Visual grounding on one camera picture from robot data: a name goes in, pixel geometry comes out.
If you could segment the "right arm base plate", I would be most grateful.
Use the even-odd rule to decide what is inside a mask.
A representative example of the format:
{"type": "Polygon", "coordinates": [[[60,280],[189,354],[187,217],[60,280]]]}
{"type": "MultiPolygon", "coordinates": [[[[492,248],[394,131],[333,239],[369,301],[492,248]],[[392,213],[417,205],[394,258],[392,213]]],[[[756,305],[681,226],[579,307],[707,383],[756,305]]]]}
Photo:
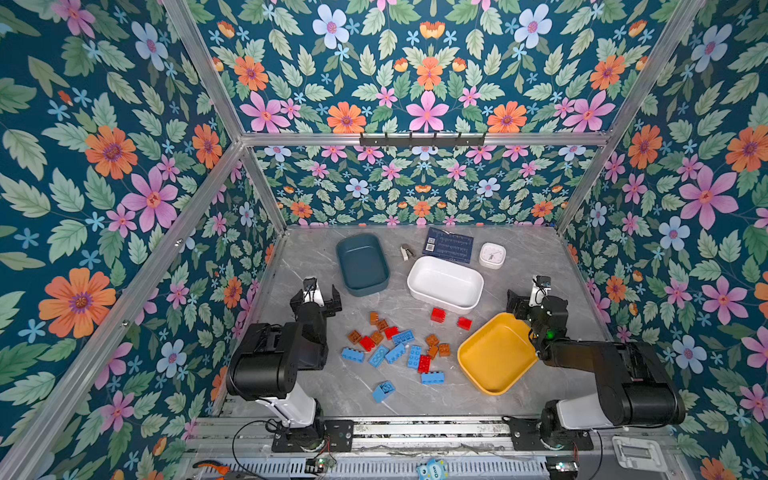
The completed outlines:
{"type": "Polygon", "coordinates": [[[556,420],[504,416],[516,451],[591,451],[594,444],[587,430],[563,429],[556,420]]]}

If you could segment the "white rectangular bin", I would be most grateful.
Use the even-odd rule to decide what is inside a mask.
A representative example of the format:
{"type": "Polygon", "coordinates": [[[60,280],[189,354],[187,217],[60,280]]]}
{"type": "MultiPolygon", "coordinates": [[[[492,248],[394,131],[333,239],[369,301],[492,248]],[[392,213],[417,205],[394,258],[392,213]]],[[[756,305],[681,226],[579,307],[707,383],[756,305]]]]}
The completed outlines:
{"type": "Polygon", "coordinates": [[[479,304],[484,286],[478,271],[432,256],[416,260],[407,277],[415,299],[460,315],[479,304]]]}

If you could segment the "orange handled pliers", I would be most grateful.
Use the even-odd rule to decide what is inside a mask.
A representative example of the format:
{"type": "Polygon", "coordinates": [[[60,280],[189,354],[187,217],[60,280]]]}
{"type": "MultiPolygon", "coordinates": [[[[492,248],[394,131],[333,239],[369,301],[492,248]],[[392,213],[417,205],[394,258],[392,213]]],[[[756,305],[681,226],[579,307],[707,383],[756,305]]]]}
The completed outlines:
{"type": "Polygon", "coordinates": [[[232,469],[216,460],[202,460],[192,465],[194,469],[202,470],[215,475],[216,479],[227,479],[232,469]]]}

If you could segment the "light blue toy figure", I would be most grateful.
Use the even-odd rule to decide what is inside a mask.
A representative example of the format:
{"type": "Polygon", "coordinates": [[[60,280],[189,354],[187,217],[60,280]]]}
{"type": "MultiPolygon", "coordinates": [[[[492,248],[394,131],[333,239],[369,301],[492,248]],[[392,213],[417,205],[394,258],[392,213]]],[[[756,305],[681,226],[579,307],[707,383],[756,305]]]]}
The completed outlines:
{"type": "Polygon", "coordinates": [[[444,460],[431,459],[417,467],[419,480],[446,480],[448,478],[447,464],[444,460]]]}

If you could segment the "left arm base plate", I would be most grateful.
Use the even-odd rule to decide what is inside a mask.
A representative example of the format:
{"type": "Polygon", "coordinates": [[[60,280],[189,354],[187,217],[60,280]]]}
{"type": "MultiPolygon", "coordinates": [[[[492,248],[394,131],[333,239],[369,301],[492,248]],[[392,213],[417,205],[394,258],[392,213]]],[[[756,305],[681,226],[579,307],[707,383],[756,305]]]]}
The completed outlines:
{"type": "Polygon", "coordinates": [[[312,425],[288,428],[274,434],[273,453],[347,453],[352,450],[355,422],[317,420],[312,425]]]}

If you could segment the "light blue lego brick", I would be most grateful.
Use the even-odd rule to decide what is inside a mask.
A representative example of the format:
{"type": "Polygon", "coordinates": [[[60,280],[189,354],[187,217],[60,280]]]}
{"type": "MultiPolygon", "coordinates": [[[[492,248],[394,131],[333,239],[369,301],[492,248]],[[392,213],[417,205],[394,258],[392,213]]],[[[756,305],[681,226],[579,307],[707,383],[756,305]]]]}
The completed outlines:
{"type": "Polygon", "coordinates": [[[386,346],[379,345],[369,358],[368,363],[374,368],[378,368],[384,362],[388,353],[389,349],[386,346]]]}
{"type": "Polygon", "coordinates": [[[421,374],[423,385],[442,385],[445,382],[445,374],[439,371],[430,371],[421,374]]]}
{"type": "Polygon", "coordinates": [[[365,360],[365,353],[352,348],[344,348],[341,357],[344,360],[362,364],[365,360]]]}
{"type": "Polygon", "coordinates": [[[405,343],[397,344],[385,355],[385,360],[389,364],[394,364],[406,353],[406,351],[407,348],[405,343]]]}
{"type": "Polygon", "coordinates": [[[411,369],[418,369],[422,355],[422,347],[418,345],[411,345],[409,347],[407,367],[411,369]]]}
{"type": "Polygon", "coordinates": [[[392,337],[392,341],[395,345],[408,344],[414,340],[414,335],[411,330],[400,332],[392,337]]]}
{"type": "Polygon", "coordinates": [[[376,403],[382,403],[388,399],[395,391],[396,388],[390,381],[384,381],[374,388],[372,391],[372,398],[376,403]]]}

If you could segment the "white round timer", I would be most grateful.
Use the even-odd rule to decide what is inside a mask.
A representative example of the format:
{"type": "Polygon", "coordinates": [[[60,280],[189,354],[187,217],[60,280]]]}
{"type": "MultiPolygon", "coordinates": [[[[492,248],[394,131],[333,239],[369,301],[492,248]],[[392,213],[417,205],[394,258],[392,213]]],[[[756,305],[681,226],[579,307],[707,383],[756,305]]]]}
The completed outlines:
{"type": "Polygon", "coordinates": [[[479,263],[484,268],[498,270],[506,260],[507,250],[504,246],[493,242],[486,242],[479,252],[479,263]]]}

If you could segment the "small beige metal clip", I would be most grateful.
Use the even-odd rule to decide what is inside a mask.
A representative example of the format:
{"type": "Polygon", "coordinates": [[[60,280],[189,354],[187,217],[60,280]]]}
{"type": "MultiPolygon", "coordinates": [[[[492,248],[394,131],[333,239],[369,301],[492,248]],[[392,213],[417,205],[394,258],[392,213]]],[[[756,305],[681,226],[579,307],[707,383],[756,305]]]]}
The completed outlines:
{"type": "Polygon", "coordinates": [[[400,252],[401,252],[401,256],[402,256],[404,261],[413,260],[416,257],[415,252],[407,244],[402,244],[400,246],[400,252]]]}

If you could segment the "yellow square tray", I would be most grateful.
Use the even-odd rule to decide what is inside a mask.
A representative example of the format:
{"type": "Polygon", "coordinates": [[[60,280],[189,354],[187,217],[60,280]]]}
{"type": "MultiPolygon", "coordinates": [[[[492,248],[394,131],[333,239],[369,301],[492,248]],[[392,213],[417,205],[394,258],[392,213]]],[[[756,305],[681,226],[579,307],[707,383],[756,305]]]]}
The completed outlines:
{"type": "Polygon", "coordinates": [[[505,394],[538,361],[531,329],[511,313],[500,313],[458,348],[459,365],[482,393],[505,394]]]}

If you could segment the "teal rectangular bin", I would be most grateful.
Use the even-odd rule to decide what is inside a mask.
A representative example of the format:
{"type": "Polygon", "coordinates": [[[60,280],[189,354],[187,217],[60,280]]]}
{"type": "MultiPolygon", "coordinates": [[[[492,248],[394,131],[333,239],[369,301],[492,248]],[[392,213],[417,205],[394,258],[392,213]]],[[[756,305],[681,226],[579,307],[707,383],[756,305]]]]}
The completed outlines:
{"type": "Polygon", "coordinates": [[[385,290],[390,270],[378,237],[371,233],[354,235],[336,245],[344,285],[355,297],[385,290]]]}

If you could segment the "red lego brick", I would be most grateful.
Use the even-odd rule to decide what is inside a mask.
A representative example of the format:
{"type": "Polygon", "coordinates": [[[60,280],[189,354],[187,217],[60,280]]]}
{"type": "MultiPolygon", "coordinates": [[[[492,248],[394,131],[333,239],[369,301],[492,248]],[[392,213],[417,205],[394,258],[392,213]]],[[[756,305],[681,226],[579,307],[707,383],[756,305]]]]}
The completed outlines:
{"type": "Polygon", "coordinates": [[[376,342],[370,338],[369,336],[362,337],[359,340],[359,345],[366,351],[371,352],[373,349],[376,348],[377,344],[376,342]]]}
{"type": "Polygon", "coordinates": [[[383,333],[384,333],[385,337],[388,340],[391,340],[394,336],[396,336],[396,335],[398,335],[400,333],[400,330],[399,330],[398,327],[392,326],[392,327],[386,328],[383,331],[383,333]]]}
{"type": "Polygon", "coordinates": [[[432,361],[432,358],[429,355],[421,355],[419,357],[417,371],[420,374],[429,373],[431,368],[431,361],[432,361]]]}
{"type": "Polygon", "coordinates": [[[470,319],[465,318],[465,317],[460,317],[458,319],[458,321],[457,321],[457,326],[460,329],[465,330],[465,331],[470,331],[471,328],[472,328],[472,324],[473,324],[473,322],[470,319]]]}
{"type": "Polygon", "coordinates": [[[446,320],[446,311],[439,307],[434,307],[430,314],[430,320],[435,323],[444,323],[446,320]]]}

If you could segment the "black wall hook rail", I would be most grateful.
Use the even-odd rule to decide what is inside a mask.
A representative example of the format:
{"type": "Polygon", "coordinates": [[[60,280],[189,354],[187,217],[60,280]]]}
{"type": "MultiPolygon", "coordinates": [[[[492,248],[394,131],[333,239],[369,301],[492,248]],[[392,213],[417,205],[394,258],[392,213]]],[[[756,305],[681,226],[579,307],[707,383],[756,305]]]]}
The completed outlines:
{"type": "Polygon", "coordinates": [[[485,134],[469,133],[377,133],[361,134],[358,143],[363,147],[437,147],[452,149],[456,147],[483,146],[485,134]]]}

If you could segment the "white plastic bracket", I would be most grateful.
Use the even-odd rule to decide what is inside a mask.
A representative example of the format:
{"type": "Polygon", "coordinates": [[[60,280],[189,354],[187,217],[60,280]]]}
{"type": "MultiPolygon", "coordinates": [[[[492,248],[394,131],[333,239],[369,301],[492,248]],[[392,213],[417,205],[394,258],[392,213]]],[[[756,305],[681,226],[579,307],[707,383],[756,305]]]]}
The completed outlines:
{"type": "Polygon", "coordinates": [[[618,464],[625,469],[663,473],[668,471],[658,442],[625,436],[612,438],[618,464]]]}

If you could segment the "dark blue printed card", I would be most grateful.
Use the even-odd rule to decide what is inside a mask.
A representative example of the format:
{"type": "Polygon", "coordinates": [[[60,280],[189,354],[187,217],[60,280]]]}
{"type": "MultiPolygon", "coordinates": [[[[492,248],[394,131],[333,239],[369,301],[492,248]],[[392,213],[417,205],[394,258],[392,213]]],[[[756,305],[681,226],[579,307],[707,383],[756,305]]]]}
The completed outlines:
{"type": "Polygon", "coordinates": [[[469,265],[471,263],[474,238],[430,227],[422,254],[438,259],[469,265]]]}

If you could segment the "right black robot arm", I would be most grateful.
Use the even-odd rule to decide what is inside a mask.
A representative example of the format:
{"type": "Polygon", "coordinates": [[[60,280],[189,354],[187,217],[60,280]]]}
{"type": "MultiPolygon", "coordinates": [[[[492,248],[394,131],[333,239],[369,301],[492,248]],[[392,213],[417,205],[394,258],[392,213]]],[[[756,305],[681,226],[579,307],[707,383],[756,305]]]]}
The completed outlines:
{"type": "Polygon", "coordinates": [[[593,375],[596,392],[550,400],[538,420],[509,417],[513,444],[528,449],[590,450],[591,430],[679,425],[686,407],[654,348],[646,342],[574,340],[568,336],[568,302],[546,294],[507,292],[506,311],[529,326],[536,359],[553,368],[593,375]]]}

